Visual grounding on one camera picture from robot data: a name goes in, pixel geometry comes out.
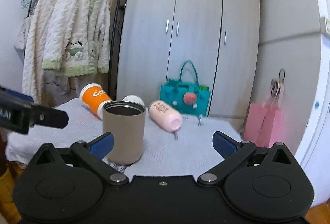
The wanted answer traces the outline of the grey patterned table cloth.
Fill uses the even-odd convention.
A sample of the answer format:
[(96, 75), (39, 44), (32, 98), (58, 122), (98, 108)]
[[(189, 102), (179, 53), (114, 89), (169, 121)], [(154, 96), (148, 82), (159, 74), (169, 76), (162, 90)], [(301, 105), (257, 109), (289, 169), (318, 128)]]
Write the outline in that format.
[[(67, 112), (69, 123), (65, 129), (35, 126), (28, 135), (11, 132), (7, 136), (7, 160), (27, 165), (35, 152), (44, 143), (55, 147), (69, 147), (78, 140), (90, 142), (102, 133), (102, 121), (78, 99), (72, 99), (58, 107)], [(124, 173), (133, 176), (182, 176), (197, 178), (223, 158), (213, 148), (213, 134), (221, 131), (236, 141), (241, 140), (233, 126), (217, 118), (197, 118), (184, 115), (181, 129), (166, 133), (149, 116), (145, 118), (143, 152), (134, 164), (121, 166), (108, 158), (103, 161)]]

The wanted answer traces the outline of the yellow bin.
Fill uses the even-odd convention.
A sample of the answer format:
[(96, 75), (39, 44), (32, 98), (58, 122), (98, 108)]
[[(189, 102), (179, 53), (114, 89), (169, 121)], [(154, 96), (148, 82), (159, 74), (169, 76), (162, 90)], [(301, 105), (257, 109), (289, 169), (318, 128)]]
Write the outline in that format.
[(9, 167), (1, 175), (1, 216), (10, 224), (17, 224), (22, 220), (13, 202), (13, 189), (15, 181), (12, 177)]

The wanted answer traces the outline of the teal felt handbag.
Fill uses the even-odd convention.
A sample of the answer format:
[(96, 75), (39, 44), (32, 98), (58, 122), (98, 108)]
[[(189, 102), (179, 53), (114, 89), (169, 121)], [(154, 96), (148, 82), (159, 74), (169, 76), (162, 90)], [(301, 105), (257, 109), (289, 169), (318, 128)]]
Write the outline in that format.
[[(184, 69), (190, 64), (194, 73), (195, 82), (185, 82), (182, 79)], [(180, 69), (178, 80), (168, 79), (160, 87), (160, 100), (183, 114), (206, 117), (210, 101), (210, 90), (206, 85), (199, 84), (197, 70), (192, 61), (187, 60)]]

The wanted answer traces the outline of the white fluffy robe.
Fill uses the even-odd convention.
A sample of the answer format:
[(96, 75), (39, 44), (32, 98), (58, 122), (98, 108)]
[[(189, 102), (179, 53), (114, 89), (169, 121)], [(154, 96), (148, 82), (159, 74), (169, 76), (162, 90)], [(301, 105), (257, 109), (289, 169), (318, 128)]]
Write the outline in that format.
[(38, 0), (34, 14), (27, 18), (24, 65), (22, 70), (22, 93), (42, 104), (44, 72), (42, 61), (51, 14), (57, 0)]

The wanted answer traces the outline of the pink bottle cup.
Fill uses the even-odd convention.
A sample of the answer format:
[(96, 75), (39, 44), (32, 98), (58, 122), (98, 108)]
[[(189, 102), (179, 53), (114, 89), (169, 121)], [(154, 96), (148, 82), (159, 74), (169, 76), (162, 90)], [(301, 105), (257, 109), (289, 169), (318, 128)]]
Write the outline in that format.
[(162, 100), (150, 104), (149, 117), (168, 133), (177, 132), (182, 125), (181, 114)]

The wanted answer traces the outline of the white green knit cardigan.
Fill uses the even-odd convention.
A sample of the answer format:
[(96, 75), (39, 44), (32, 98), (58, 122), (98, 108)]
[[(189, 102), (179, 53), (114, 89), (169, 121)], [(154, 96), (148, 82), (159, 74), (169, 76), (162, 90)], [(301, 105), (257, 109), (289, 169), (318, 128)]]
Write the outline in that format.
[(43, 70), (67, 77), (108, 73), (109, 1), (56, 1), (46, 36)]

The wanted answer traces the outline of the grey wooden wardrobe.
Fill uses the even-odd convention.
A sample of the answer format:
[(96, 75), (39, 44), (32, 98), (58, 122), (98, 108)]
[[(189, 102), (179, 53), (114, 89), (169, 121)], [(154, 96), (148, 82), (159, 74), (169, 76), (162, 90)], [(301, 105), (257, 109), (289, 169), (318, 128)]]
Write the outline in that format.
[(159, 98), (167, 79), (195, 65), (209, 88), (208, 116), (246, 116), (255, 77), (259, 0), (127, 0), (121, 35), (116, 96)]

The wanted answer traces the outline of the white floral paper cup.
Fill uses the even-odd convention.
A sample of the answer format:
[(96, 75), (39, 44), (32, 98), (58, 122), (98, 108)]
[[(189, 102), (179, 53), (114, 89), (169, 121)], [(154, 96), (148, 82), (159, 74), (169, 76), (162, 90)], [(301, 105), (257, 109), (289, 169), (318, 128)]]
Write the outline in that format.
[(122, 101), (136, 103), (145, 107), (143, 99), (136, 95), (127, 95), (122, 99)]

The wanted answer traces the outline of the pink paper shopping bag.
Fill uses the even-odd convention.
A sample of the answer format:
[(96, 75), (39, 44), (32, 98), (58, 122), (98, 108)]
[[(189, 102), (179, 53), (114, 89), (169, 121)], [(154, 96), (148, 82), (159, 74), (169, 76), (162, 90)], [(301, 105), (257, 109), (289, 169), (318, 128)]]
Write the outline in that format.
[(266, 99), (251, 103), (243, 137), (258, 147), (271, 147), (282, 133), (281, 102), (284, 84), (274, 81)]

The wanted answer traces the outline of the orange paper cup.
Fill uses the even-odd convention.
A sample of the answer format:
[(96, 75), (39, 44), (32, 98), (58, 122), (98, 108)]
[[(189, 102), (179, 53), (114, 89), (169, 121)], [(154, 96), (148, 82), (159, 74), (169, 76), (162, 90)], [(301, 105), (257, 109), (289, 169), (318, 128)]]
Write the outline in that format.
[(112, 101), (102, 86), (96, 83), (86, 85), (81, 90), (79, 98), (100, 120), (103, 119), (104, 105)]

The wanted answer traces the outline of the taupe metal tumbler cup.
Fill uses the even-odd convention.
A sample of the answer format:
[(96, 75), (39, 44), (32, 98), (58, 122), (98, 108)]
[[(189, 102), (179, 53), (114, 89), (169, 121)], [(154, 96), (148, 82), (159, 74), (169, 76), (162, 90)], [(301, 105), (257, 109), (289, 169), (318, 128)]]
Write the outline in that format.
[(107, 158), (119, 165), (138, 161), (143, 151), (145, 107), (128, 101), (111, 101), (103, 107), (102, 121), (103, 131), (114, 137)]

